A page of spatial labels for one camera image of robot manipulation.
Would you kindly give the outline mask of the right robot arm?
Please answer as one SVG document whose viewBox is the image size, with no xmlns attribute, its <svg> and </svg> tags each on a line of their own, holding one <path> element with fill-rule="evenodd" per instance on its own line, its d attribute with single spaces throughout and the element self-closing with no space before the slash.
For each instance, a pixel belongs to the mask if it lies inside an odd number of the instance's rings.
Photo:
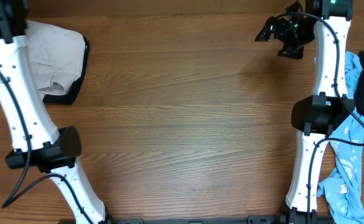
<svg viewBox="0 0 364 224">
<path fill-rule="evenodd" d="M 332 223 L 317 213 L 317 184 L 332 133 L 350 116 L 355 101 L 344 82 L 347 34 L 352 0 L 299 1 L 280 16 L 269 17 L 256 36 L 283 43 L 280 57 L 299 60 L 306 44 L 316 42 L 315 84 L 311 96 L 294 104 L 291 124 L 297 130 L 297 154 L 285 204 L 271 223 Z"/>
</svg>

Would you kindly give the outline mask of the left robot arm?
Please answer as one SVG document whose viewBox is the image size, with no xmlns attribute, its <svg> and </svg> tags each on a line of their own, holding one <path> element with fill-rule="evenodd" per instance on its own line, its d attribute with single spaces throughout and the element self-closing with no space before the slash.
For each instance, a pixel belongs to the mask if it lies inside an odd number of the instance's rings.
<svg viewBox="0 0 364 224">
<path fill-rule="evenodd" d="M 0 104 L 12 139 L 9 168 L 22 174 L 3 203 L 6 208 L 39 182 L 61 191 L 76 223 L 112 223 L 82 167 L 82 144 L 74 126 L 58 128 L 35 87 L 27 56 L 27 1 L 0 0 Z"/>
</svg>

